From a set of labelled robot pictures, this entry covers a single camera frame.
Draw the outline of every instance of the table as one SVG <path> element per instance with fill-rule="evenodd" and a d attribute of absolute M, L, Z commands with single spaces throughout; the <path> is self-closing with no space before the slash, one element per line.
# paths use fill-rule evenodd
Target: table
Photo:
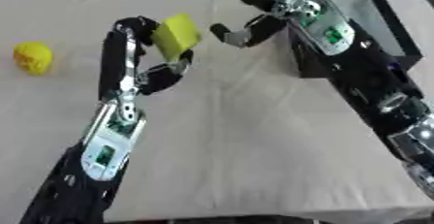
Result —
<path fill-rule="evenodd" d="M 388 0 L 425 55 L 411 76 L 434 101 L 434 11 Z M 95 111 L 102 41 L 125 16 L 189 13 L 203 30 L 185 79 L 141 98 L 148 125 L 107 220 L 283 214 L 391 223 L 434 208 L 326 80 L 295 75 L 284 32 L 250 49 L 206 30 L 240 27 L 257 11 L 236 0 L 0 0 L 0 220 L 17 223 Z M 30 77 L 14 44 L 55 52 Z M 155 63 L 152 49 L 143 64 Z"/>

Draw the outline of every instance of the robotic arm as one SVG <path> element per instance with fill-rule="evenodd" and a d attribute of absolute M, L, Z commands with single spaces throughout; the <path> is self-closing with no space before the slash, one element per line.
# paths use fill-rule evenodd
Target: robotic arm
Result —
<path fill-rule="evenodd" d="M 211 26 L 222 42 L 255 46 L 290 28 L 315 51 L 328 80 L 410 177 L 434 199 L 434 114 L 399 63 L 331 0 L 241 0 L 263 11 L 244 29 Z"/>
<path fill-rule="evenodd" d="M 177 83 L 192 62 L 185 50 L 176 62 L 137 72 L 142 45 L 160 24 L 142 16 L 118 20 L 104 41 L 99 107 L 79 142 L 68 148 L 24 213 L 20 224 L 101 224 L 128 167 L 146 119 L 136 108 Z"/>

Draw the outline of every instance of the yellow ball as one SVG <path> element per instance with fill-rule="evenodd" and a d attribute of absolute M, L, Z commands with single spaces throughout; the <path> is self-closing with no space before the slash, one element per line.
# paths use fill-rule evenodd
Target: yellow ball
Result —
<path fill-rule="evenodd" d="M 40 42 L 24 42 L 14 47 L 14 60 L 29 74 L 42 75 L 51 64 L 52 51 Z"/>

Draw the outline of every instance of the yellow cube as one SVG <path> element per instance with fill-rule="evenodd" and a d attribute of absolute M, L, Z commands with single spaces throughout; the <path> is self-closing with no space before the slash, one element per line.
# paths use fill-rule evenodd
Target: yellow cube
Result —
<path fill-rule="evenodd" d="M 177 62 L 179 56 L 200 40 L 201 34 L 188 15 L 179 14 L 164 20 L 151 36 L 152 41 L 168 63 Z"/>

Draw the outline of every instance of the black box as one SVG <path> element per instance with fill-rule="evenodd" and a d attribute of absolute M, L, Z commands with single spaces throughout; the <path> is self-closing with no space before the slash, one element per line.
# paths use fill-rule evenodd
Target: black box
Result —
<path fill-rule="evenodd" d="M 353 18 L 383 49 L 409 70 L 422 55 L 387 0 L 332 0 L 348 17 Z M 290 42 L 301 78 L 325 78 L 315 52 L 289 29 Z"/>

